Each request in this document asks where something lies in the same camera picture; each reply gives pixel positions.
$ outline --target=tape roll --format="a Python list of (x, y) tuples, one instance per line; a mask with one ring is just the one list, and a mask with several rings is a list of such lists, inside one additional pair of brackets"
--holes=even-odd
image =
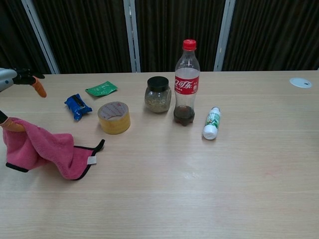
[(122, 102), (110, 102), (98, 110), (101, 127), (105, 133), (120, 134), (130, 125), (129, 107)]

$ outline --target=white bottle cap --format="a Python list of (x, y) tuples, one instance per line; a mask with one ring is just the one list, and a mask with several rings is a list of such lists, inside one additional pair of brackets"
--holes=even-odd
[(203, 136), (206, 139), (212, 140), (217, 137), (218, 130), (213, 125), (206, 125), (203, 130)]

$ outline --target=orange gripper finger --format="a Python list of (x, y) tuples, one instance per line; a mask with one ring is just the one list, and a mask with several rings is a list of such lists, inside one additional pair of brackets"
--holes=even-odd
[(13, 131), (13, 132), (24, 132), (25, 128), (23, 125), (17, 124), (10, 120), (9, 118), (6, 119), (5, 122), (0, 124), (0, 126), (6, 130)]
[(41, 84), (41, 82), (39, 81), (38, 78), (36, 78), (35, 76), (34, 76), (34, 78), (35, 78), (35, 83), (33, 83), (32, 86), (34, 87), (34, 89), (38, 92), (38, 94), (41, 97), (45, 98), (46, 92), (45, 92), (43, 85)]

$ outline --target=robotic arm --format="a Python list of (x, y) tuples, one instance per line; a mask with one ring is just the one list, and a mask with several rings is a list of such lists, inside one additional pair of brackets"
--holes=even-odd
[[(45, 98), (46, 92), (38, 78), (43, 79), (44, 76), (32, 72), (30, 69), (18, 70), (0, 68), (0, 92), (12, 85), (31, 85), (41, 97)], [(0, 111), (0, 126), (10, 131), (25, 131), (22, 125), (11, 121), (2, 111)]]

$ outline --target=curtain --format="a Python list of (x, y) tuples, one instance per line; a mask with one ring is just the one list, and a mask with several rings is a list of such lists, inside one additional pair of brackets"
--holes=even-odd
[(50, 74), (21, 0), (0, 1), (0, 68), (31, 68)]
[(201, 71), (214, 68), (225, 0), (135, 0), (141, 71), (174, 71), (182, 42), (197, 41)]
[(130, 72), (122, 0), (33, 0), (61, 73)]
[(317, 0), (236, 0), (222, 70), (316, 70), (318, 34)]

